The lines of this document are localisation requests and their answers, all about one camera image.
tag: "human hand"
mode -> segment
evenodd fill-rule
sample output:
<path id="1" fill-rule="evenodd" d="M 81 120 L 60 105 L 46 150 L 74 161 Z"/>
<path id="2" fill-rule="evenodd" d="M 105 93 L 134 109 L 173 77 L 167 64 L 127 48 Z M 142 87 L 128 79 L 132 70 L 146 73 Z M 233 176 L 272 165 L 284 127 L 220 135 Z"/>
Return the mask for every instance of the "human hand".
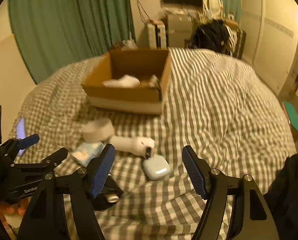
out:
<path id="1" fill-rule="evenodd" d="M 22 217 L 25 215 L 26 209 L 28 207 L 28 198 L 24 198 L 20 200 L 19 203 L 14 204 L 14 205 L 9 205 L 6 202 L 1 202 L 0 203 L 0 220 L 3 223 L 4 226 L 8 226 L 8 223 L 5 218 L 5 214 L 13 214 L 14 212 L 17 212 L 19 215 Z"/>

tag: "bed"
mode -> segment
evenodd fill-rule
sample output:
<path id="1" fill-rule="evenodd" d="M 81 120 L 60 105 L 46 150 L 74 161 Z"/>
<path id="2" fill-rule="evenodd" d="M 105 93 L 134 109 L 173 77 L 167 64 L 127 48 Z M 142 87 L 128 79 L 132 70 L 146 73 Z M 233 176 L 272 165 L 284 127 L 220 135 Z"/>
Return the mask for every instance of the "bed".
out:
<path id="1" fill-rule="evenodd" d="M 21 116 L 28 135 L 40 142 L 18 163 L 36 163 L 65 147 L 81 143 L 86 122 L 108 117 L 120 136 L 146 136 L 171 166 L 170 176 L 149 181 L 141 159 L 116 152 L 111 173 L 123 197 L 104 212 L 95 212 L 106 239 L 191 239 L 204 208 L 181 160 L 191 145 L 210 167 L 224 174 L 250 174 L 265 193 L 286 157 L 296 153 L 289 123 L 275 95 L 251 66 L 206 49 L 171 49 L 172 73 L 161 116 L 135 115 L 90 105 L 81 81 L 99 62 L 94 57 L 61 68 L 25 99 L 10 133 Z M 57 176 L 80 166 L 68 156 L 55 169 Z M 229 197 L 219 239 L 225 239 L 230 220 Z M 65 201 L 68 228 L 77 239 L 70 201 Z"/>

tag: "black fabric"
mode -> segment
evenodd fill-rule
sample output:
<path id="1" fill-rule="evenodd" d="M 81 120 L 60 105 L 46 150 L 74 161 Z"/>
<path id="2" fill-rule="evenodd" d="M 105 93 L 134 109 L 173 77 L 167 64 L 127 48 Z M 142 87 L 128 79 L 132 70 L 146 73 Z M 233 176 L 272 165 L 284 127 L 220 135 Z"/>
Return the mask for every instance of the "black fabric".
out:
<path id="1" fill-rule="evenodd" d="M 286 159 L 264 198 L 280 240 L 298 239 L 298 154 Z"/>
<path id="2" fill-rule="evenodd" d="M 188 47 L 190 49 L 210 49 L 222 53 L 229 38 L 227 28 L 222 20 L 200 25 L 194 32 Z"/>

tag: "smartphone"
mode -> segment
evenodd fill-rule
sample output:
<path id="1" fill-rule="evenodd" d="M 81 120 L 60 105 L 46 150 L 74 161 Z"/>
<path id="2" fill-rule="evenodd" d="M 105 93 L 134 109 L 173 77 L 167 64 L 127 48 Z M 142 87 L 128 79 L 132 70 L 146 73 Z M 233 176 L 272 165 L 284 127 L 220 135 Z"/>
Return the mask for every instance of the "smartphone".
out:
<path id="1" fill-rule="evenodd" d="M 25 118 L 21 117 L 16 127 L 17 139 L 26 138 Z M 21 156 L 25 150 L 19 150 L 18 154 Z"/>

